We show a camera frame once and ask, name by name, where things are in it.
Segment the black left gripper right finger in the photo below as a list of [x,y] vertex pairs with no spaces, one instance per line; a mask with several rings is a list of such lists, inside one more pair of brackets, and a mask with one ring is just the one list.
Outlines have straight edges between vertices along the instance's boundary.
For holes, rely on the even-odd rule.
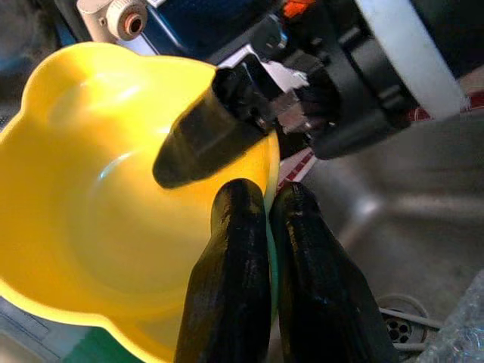
[[315,195],[291,182],[270,212],[278,258],[285,362],[398,362],[359,267],[322,218]]

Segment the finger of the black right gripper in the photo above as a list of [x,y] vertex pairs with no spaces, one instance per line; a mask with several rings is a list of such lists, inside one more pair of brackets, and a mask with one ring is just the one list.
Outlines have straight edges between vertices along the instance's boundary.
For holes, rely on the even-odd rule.
[[264,67],[220,68],[172,126],[153,164],[163,188],[208,178],[273,129],[273,80]]

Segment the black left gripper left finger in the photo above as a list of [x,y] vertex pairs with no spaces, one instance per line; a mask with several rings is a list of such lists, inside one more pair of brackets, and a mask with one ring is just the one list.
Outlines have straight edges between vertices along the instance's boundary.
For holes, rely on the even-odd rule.
[[271,328],[271,270],[264,198],[248,179],[225,183],[211,235],[194,265],[176,362],[262,362]]

